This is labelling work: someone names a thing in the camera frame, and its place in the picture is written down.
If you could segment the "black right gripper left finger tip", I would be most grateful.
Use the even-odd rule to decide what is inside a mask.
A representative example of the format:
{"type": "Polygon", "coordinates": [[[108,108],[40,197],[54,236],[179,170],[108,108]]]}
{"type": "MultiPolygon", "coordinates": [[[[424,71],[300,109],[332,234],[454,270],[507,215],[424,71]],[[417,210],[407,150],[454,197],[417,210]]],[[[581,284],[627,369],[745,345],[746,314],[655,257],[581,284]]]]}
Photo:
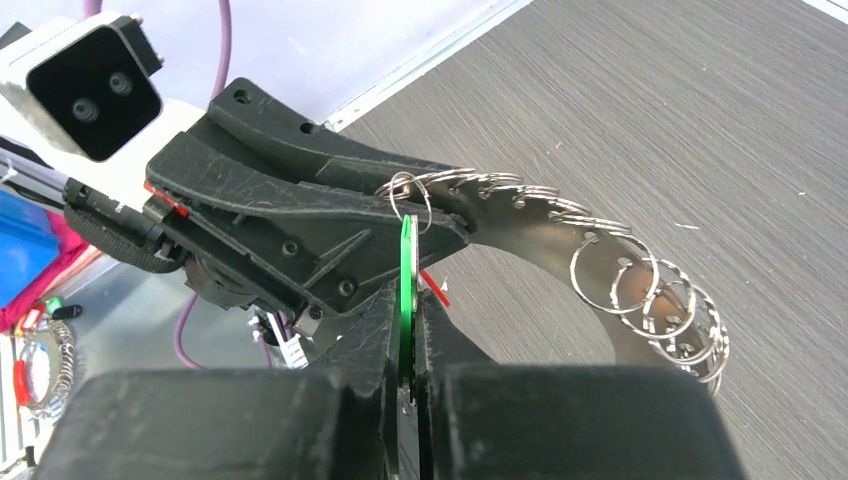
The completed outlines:
{"type": "Polygon", "coordinates": [[[397,287],[301,370],[149,370],[88,380],[38,479],[390,479],[397,287]]]}

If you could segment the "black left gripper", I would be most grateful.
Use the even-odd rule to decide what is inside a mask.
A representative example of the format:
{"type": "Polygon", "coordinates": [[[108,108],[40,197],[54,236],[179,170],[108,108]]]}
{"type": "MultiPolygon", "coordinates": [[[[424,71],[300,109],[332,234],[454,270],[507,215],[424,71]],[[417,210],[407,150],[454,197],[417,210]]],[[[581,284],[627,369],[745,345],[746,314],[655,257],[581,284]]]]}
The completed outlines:
{"type": "Polygon", "coordinates": [[[140,208],[70,179],[64,215],[122,263],[181,270],[207,302],[286,313],[285,328],[329,345],[332,315],[357,309],[397,277],[400,213],[424,220],[424,265],[469,244],[459,216],[376,194],[395,173],[437,169],[334,134],[285,144],[183,132],[148,161],[146,178],[162,192],[144,193],[140,208]]]}

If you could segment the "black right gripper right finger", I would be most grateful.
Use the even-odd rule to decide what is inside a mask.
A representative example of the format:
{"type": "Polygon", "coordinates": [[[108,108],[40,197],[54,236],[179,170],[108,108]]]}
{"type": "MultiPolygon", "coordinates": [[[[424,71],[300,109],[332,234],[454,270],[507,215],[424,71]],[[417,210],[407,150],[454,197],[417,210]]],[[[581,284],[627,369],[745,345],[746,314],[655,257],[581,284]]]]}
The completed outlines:
{"type": "Polygon", "coordinates": [[[424,479],[742,479],[706,390],[655,367],[498,364],[424,295],[415,319],[424,479]]]}

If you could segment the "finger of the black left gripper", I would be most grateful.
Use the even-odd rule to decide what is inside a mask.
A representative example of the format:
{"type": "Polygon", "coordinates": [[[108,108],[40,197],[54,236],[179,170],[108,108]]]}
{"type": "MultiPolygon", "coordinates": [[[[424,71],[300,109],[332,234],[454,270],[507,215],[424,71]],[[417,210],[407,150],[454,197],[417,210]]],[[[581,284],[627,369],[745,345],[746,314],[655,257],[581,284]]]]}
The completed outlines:
{"type": "Polygon", "coordinates": [[[291,183],[306,181],[373,194],[393,175],[452,165],[381,150],[314,124],[246,78],[210,101],[211,143],[239,163],[291,183]]]}

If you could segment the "green key tag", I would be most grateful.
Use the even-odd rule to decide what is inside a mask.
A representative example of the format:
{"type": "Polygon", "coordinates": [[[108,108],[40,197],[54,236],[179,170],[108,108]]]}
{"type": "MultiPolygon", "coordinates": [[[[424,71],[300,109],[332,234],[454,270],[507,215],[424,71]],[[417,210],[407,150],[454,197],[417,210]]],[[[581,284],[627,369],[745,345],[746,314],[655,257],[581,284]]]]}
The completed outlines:
{"type": "Polygon", "coordinates": [[[414,315],[418,297],[418,216],[405,215],[400,234],[398,371],[404,384],[414,379],[414,315]]]}

